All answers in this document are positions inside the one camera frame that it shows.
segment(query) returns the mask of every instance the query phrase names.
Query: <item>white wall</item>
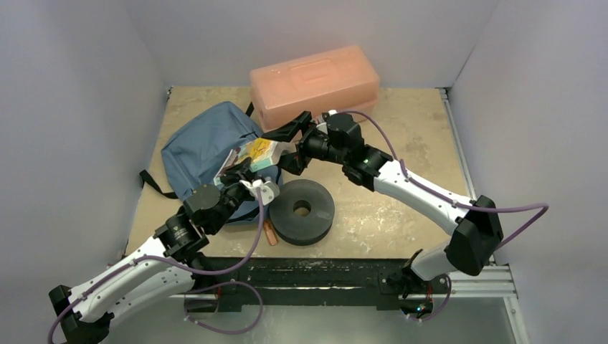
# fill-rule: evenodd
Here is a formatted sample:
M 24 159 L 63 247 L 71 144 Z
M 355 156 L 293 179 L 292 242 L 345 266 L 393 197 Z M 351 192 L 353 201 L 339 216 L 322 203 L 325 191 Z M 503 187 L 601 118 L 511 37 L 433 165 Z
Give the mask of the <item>white wall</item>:
M 498 0 L 126 0 L 169 85 L 248 85 L 249 71 L 359 44 L 382 83 L 451 86 Z
M 47 293 L 125 245 L 164 89 L 120 0 L 0 8 L 1 341 L 43 343 Z
M 501 0 L 450 95 L 477 191 L 551 207 L 498 255 L 532 343 L 608 336 L 607 14 L 604 0 Z M 511 232 L 525 217 L 501 219 Z

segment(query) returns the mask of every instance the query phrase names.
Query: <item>wooden board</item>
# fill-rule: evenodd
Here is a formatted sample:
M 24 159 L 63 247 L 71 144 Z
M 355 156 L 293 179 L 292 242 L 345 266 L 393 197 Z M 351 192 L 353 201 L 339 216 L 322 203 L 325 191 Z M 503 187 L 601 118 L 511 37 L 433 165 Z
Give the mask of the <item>wooden board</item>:
M 161 149 L 182 125 L 222 101 L 246 109 L 248 87 L 175 87 L 166 108 L 149 171 L 165 191 Z M 373 117 L 386 131 L 397 154 L 408 169 L 443 188 L 466 194 L 452 132 L 438 90 L 382 89 Z M 389 152 L 376 128 L 364 121 L 366 142 Z M 307 178 L 324 185 L 336 204 L 329 234 L 317 244 L 296 247 L 285 242 L 271 247 L 264 236 L 258 257 L 402 258 L 418 249 L 428 249 L 448 239 L 429 219 L 388 196 L 353 185 L 341 166 L 313 161 L 300 177 L 284 173 L 286 181 Z M 165 199 L 151 187 L 142 190 L 131 229 L 127 253 L 140 246 L 165 220 L 175 214 L 180 201 Z M 203 252 L 211 256 L 242 257 L 251 247 L 255 225 L 225 226 L 209 237 Z

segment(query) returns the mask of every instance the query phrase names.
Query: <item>purple cable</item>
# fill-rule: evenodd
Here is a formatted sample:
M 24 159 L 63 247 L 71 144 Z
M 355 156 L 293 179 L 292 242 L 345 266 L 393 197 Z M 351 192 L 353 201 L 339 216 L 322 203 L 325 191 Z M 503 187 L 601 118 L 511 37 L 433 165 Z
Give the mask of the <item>purple cable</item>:
M 234 266 L 226 268 L 226 269 L 223 269 L 223 270 L 206 271 L 206 270 L 193 269 L 191 267 L 187 267 L 185 265 L 179 264 L 178 262 L 176 262 L 176 261 L 174 261 L 172 259 L 168 259 L 168 258 L 164 258 L 164 257 L 157 257 L 157 256 L 142 256 L 142 257 L 139 257 L 139 258 L 133 260 L 134 264 L 139 264 L 140 262 L 143 262 L 145 260 L 157 260 L 159 262 L 163 262 L 163 263 L 167 263 L 167 264 L 173 265 L 174 267 L 177 267 L 179 269 L 185 270 L 187 272 L 191 272 L 193 274 L 201 274 L 201 275 L 204 275 L 204 276 L 217 276 L 219 274 L 227 274 L 227 273 L 232 272 L 232 271 L 234 271 L 236 269 L 239 269 L 240 267 L 242 267 L 251 258 L 251 256 L 253 255 L 253 251 L 255 251 L 255 248 L 257 247 L 257 244 L 260 242 L 260 237 L 262 236 L 262 227 L 263 227 L 263 224 L 264 224 L 264 204 L 262 203 L 262 192 L 260 191 L 260 189 L 257 188 L 256 192 L 257 192 L 257 205 L 258 205 L 258 208 L 260 209 L 260 216 L 259 216 L 259 219 L 258 219 L 258 222 L 257 222 L 257 233 L 255 234 L 255 240 L 253 241 L 253 245 L 252 245 L 251 249 L 249 250 L 249 252 L 245 255 L 245 257 L 243 257 L 243 259 L 241 259 L 241 261 L 238 262 L 238 263 L 236 263 Z M 121 272 L 123 272 L 126 269 L 130 268 L 131 266 L 132 266 L 131 264 L 125 264 L 122 267 L 119 267 L 116 270 L 112 271 L 111 273 L 105 275 L 103 278 L 101 278 L 95 284 L 93 284 L 89 289 L 87 289 L 86 291 L 84 291 L 82 293 L 82 297 L 86 298 L 88 295 L 90 295 L 92 292 L 94 292 L 97 288 L 101 287 L 107 281 L 111 280 L 112 278 L 114 278 L 115 276 L 117 276 L 118 274 L 120 274 Z M 249 287 L 249 288 L 255 290 L 254 287 L 248 285 L 247 283 L 239 282 L 237 284 L 245 285 L 246 287 Z M 258 300 L 260 300 L 260 309 L 261 309 L 261 307 L 262 307 L 262 298 L 260 297 L 260 294 L 257 292 L 257 290 L 255 290 L 254 292 L 258 296 Z M 76 299 L 74 302 L 70 303 L 57 316 L 57 319 L 55 319 L 55 321 L 51 325 L 49 333 L 47 334 L 47 342 L 49 344 L 53 344 L 53 333 L 55 332 L 55 329 L 57 329 L 57 326 L 59 326 L 59 323 L 61 322 L 61 319 L 63 319 L 63 317 L 70 310 L 72 310 L 74 307 L 76 307 L 81 301 L 82 300 L 80 298 Z M 255 326 L 255 324 L 257 324 L 258 320 L 259 319 L 256 319 L 250 327 L 247 327 L 248 330 L 250 330 L 251 328 L 253 328 L 253 326 Z
M 386 144 L 389 146 L 389 150 L 391 151 L 393 158 L 399 162 L 403 175 L 404 176 L 408 175 L 407 168 L 405 168 L 405 161 L 403 161 L 403 159 L 397 158 L 397 154 L 395 152 L 395 149 L 393 148 L 393 145 L 391 144 L 391 141 L 389 140 L 389 137 L 386 136 L 386 133 L 384 132 L 384 130 L 382 130 L 382 128 L 380 128 L 380 125 L 373 118 L 371 118 L 366 113 L 363 113 L 363 112 L 357 111 L 357 110 L 343 110 L 343 111 L 340 111 L 339 113 L 345 113 L 345 114 L 356 113 L 358 115 L 361 115 L 361 116 L 367 118 L 371 122 L 371 124 L 373 124 L 376 127 L 376 129 L 378 129 L 380 134 L 382 134 L 382 137 L 386 141 Z M 433 190 L 432 188 L 424 185 L 423 183 L 420 183 L 415 178 L 412 178 L 410 176 L 409 180 L 415 186 L 418 186 L 419 188 L 421 188 L 422 190 L 425 190 L 426 192 L 432 194 L 433 196 L 435 196 L 439 199 L 442 199 L 443 201 L 446 201 L 447 203 L 452 203 L 452 199 L 450 197 L 443 195 L 438 191 Z M 532 216 L 526 223 L 524 223 L 521 227 L 519 227 L 517 230 L 515 230 L 510 236 L 508 236 L 506 239 L 504 239 L 498 245 L 498 247 L 496 247 L 496 249 L 500 249 L 501 247 L 505 246 L 508 242 L 515 239 L 516 236 L 521 234 L 522 231 L 525 231 L 530 225 L 532 225 L 536 220 L 538 220 L 541 216 L 543 216 L 543 214 L 545 214 L 547 212 L 547 210 L 549 209 L 549 205 L 544 202 L 536 203 L 536 204 L 529 204 L 527 206 L 517 206 L 517 207 L 513 207 L 513 208 L 483 208 L 483 207 L 479 207 L 479 206 L 470 206 L 468 204 L 463 204 L 460 202 L 456 202 L 455 205 L 458 208 L 463 208 L 463 209 L 468 209 L 468 210 L 473 210 L 473 211 L 480 211 L 483 213 L 492 213 L 492 214 L 521 213 L 522 211 L 540 209 L 538 211 L 538 213 L 536 213 L 534 216 Z
M 230 281 L 230 282 L 218 283 L 217 285 L 212 285 L 211 287 L 207 287 L 207 288 L 203 288 L 203 289 L 190 290 L 189 292 L 186 292 L 185 294 L 198 294 L 200 292 L 206 292 L 207 290 L 216 289 L 219 287 L 223 287 L 225 285 L 241 285 L 243 287 L 247 287 L 247 288 L 251 289 L 251 291 L 253 291 L 253 293 L 255 294 L 255 297 L 257 297 L 257 300 L 260 302 L 260 311 L 257 312 L 257 317 L 255 317 L 255 320 L 253 320 L 253 322 L 251 324 L 249 324 L 247 327 L 242 328 L 240 330 L 222 330 L 219 328 L 214 328 L 211 325 L 204 324 L 198 320 L 193 319 L 190 316 L 190 313 L 188 313 L 188 310 L 186 309 L 185 301 L 184 301 L 184 314 L 186 314 L 186 319 L 189 322 L 191 322 L 195 325 L 198 325 L 202 328 L 206 328 L 207 330 L 221 333 L 222 335 L 240 335 L 241 333 L 245 333 L 245 332 L 251 330 L 252 328 L 254 328 L 257 325 L 257 323 L 262 318 L 262 311 L 264 310 L 264 307 L 263 307 L 264 303 L 262 302 L 262 296 L 260 295 L 260 292 L 258 292 L 252 285 L 249 285 L 245 282 L 240 282 L 240 281 Z

